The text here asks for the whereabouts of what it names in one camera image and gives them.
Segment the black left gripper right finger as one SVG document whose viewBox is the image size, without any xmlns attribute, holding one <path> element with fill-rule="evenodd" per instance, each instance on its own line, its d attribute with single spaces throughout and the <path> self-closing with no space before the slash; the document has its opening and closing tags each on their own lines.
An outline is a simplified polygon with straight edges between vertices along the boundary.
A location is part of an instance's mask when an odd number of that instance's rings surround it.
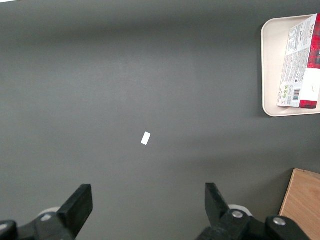
<svg viewBox="0 0 320 240">
<path fill-rule="evenodd" d="M 205 184 L 205 211 L 210 227 L 198 240 L 264 240 L 265 225 L 244 208 L 230 208 L 215 183 Z"/>
</svg>

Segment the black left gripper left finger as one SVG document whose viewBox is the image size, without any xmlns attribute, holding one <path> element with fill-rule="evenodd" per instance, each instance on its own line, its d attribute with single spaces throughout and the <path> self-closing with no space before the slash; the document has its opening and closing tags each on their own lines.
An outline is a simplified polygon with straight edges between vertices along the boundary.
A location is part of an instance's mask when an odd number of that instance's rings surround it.
<svg viewBox="0 0 320 240">
<path fill-rule="evenodd" d="M 82 184 L 62 206 L 46 209 L 21 226 L 19 239 L 75 240 L 92 211 L 92 186 Z"/>
</svg>

